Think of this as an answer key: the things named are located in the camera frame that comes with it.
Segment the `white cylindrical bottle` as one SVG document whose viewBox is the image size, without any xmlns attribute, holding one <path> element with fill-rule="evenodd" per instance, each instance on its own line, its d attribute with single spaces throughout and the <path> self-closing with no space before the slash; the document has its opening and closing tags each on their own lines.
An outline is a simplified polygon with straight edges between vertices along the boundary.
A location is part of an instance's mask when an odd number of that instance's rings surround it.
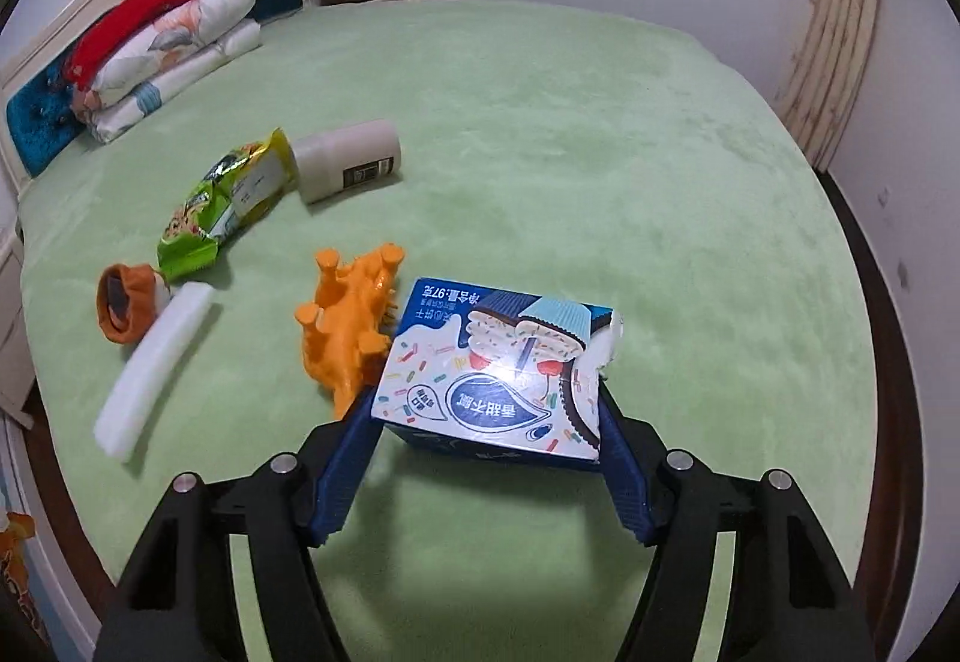
<svg viewBox="0 0 960 662">
<path fill-rule="evenodd" d="M 387 119 L 301 137 L 291 142 L 291 154 L 304 204 L 381 180 L 402 165 L 397 128 Z"/>
</svg>

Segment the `floral white pillow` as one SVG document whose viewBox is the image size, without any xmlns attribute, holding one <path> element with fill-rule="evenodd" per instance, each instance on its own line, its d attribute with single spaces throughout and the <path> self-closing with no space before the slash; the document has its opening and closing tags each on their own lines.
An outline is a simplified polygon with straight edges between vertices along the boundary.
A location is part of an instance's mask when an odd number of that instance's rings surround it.
<svg viewBox="0 0 960 662">
<path fill-rule="evenodd" d="M 73 87 L 80 119 L 114 105 L 148 77 L 176 66 L 245 19 L 257 0 L 192 0 L 146 24 L 107 58 L 87 89 Z"/>
</svg>

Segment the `orange toy dinosaur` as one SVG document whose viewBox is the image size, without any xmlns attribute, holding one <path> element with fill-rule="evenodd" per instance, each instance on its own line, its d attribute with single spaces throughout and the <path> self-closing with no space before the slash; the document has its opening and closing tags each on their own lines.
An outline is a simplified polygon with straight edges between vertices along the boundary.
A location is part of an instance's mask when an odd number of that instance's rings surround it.
<svg viewBox="0 0 960 662">
<path fill-rule="evenodd" d="M 329 392 L 334 419 L 347 417 L 364 387 L 379 383 L 395 323 L 395 277 L 405 251 L 394 243 L 343 264 L 335 248 L 314 254 L 314 297 L 295 309 L 306 375 Z"/>
</svg>

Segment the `folded white quilt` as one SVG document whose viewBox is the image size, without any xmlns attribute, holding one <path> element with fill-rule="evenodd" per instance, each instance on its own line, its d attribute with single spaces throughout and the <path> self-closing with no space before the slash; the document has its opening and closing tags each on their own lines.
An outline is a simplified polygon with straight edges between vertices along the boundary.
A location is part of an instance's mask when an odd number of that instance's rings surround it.
<svg viewBox="0 0 960 662">
<path fill-rule="evenodd" d="M 101 144 L 116 141 L 117 137 L 155 113 L 164 103 L 171 102 L 187 87 L 259 48 L 262 38 L 260 30 L 262 27 L 255 20 L 241 20 L 223 37 L 213 41 L 212 45 L 206 45 L 195 55 L 187 56 L 164 73 L 140 82 L 114 105 L 105 110 L 96 110 L 86 123 L 89 134 Z"/>
</svg>

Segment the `cartoon wall poster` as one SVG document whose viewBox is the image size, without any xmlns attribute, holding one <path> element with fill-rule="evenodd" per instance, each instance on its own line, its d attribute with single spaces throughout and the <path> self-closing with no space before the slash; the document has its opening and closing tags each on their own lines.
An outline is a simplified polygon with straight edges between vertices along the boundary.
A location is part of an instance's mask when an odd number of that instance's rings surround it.
<svg viewBox="0 0 960 662">
<path fill-rule="evenodd" d="M 43 617 L 29 590 L 26 542 L 36 535 L 29 514 L 11 511 L 2 498 L 2 659 L 53 660 Z"/>
</svg>

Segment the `green bed blanket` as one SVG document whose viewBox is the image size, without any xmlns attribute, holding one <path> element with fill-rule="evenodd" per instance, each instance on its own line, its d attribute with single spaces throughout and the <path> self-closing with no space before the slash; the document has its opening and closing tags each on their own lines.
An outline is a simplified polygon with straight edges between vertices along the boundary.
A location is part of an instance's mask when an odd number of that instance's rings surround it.
<svg viewBox="0 0 960 662">
<path fill-rule="evenodd" d="M 93 423 L 121 369 L 94 324 L 110 261 L 148 258 L 213 158 L 265 131 L 395 121 L 394 183 L 285 199 L 215 270 L 223 302 L 143 454 Z M 716 469 L 791 470 L 844 561 L 874 439 L 853 261 L 804 158 L 757 92 L 695 41 L 633 20 L 502 2 L 314 9 L 119 141 L 87 137 L 21 204 L 25 307 L 53 442 L 88 542 L 117 573 L 178 470 L 228 477 L 301 440 L 327 404 L 291 313 L 322 245 L 405 246 L 402 275 L 615 306 L 619 404 Z"/>
</svg>

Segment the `green snack bag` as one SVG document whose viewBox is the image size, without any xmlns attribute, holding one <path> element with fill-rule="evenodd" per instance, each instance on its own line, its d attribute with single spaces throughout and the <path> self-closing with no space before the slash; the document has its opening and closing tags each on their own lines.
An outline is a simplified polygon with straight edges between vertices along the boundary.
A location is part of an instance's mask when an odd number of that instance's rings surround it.
<svg viewBox="0 0 960 662">
<path fill-rule="evenodd" d="M 280 128 L 224 154 L 174 210 L 161 235 L 156 252 L 166 281 L 212 266 L 224 243 L 285 196 L 295 174 L 290 141 Z"/>
</svg>

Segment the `white blue headboard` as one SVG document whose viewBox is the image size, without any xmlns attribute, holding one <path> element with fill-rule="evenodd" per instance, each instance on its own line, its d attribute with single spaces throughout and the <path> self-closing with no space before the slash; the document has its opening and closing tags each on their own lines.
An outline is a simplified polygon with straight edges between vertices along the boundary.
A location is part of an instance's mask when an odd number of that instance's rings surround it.
<svg viewBox="0 0 960 662">
<path fill-rule="evenodd" d="M 308 0 L 73 0 L 2 68 L 2 162 L 21 194 L 75 137 L 112 142 Z"/>
</svg>

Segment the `blue cake box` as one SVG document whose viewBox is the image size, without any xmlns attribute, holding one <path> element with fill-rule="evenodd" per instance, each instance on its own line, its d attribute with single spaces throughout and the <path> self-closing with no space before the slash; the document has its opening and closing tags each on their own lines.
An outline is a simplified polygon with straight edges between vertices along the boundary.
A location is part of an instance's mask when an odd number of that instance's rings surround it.
<svg viewBox="0 0 960 662">
<path fill-rule="evenodd" d="M 436 451 L 594 469 L 602 371 L 622 334 L 608 306 L 420 277 L 371 417 Z"/>
</svg>

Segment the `right beige curtain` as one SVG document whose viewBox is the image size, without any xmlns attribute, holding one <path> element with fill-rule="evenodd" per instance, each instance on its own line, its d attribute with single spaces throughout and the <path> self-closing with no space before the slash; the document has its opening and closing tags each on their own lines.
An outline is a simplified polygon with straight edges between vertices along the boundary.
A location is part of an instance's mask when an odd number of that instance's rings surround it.
<svg viewBox="0 0 960 662">
<path fill-rule="evenodd" d="M 850 123 L 874 43 L 880 0 L 812 0 L 775 110 L 807 162 L 827 170 Z"/>
</svg>

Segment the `white nightstand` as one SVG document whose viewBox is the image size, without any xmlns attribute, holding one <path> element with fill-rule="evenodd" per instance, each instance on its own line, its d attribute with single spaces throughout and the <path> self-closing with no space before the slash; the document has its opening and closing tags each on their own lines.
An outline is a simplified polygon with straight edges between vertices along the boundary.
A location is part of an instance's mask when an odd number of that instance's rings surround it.
<svg viewBox="0 0 960 662">
<path fill-rule="evenodd" d="M 26 336 L 25 313 L 21 298 L 21 270 L 23 270 L 23 242 L 14 227 L 2 231 L 2 364 L 0 365 L 0 392 L 2 412 L 31 430 L 34 419 L 26 412 L 26 402 L 36 380 L 34 365 Z"/>
</svg>

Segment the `white foam stick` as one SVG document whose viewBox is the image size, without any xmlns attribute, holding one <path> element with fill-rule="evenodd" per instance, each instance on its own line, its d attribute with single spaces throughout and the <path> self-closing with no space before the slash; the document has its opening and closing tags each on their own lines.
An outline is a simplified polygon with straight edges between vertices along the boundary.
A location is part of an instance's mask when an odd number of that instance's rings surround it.
<svg viewBox="0 0 960 662">
<path fill-rule="evenodd" d="M 211 285 L 184 284 L 128 357 L 94 423 L 94 439 L 106 456 L 122 462 L 132 458 L 151 410 L 199 334 L 213 298 Z"/>
</svg>

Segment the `orange rolled sock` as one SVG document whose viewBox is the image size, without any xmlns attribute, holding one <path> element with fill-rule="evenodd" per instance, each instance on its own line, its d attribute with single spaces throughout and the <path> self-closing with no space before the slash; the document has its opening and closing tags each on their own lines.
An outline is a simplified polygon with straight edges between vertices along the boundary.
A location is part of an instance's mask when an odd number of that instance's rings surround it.
<svg viewBox="0 0 960 662">
<path fill-rule="evenodd" d="M 149 264 L 112 264 L 99 277 L 96 290 L 99 329 L 109 342 L 136 344 L 171 298 L 171 288 Z"/>
</svg>

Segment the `red pillow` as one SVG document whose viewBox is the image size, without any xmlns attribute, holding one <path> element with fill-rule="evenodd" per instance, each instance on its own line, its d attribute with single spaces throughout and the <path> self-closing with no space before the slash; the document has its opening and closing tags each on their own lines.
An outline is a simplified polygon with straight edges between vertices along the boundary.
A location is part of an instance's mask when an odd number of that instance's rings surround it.
<svg viewBox="0 0 960 662">
<path fill-rule="evenodd" d="M 146 24 L 192 0 L 125 0 L 99 17 L 76 41 L 62 74 L 73 87 L 87 89 L 99 68 Z"/>
</svg>

